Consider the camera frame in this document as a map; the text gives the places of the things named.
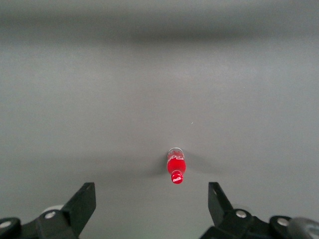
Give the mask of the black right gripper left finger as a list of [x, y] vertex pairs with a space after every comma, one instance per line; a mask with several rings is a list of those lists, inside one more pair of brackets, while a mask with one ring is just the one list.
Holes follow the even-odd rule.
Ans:
[[78, 239], [96, 209], [93, 182], [83, 186], [61, 208], [42, 213], [33, 221], [22, 224], [19, 218], [0, 220], [2, 239]]

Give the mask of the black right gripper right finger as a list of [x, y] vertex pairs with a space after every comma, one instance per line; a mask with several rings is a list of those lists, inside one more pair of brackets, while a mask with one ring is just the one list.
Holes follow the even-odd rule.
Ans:
[[208, 209], [213, 221], [202, 239], [291, 239], [286, 216], [260, 220], [244, 209], [234, 208], [217, 182], [208, 183]]

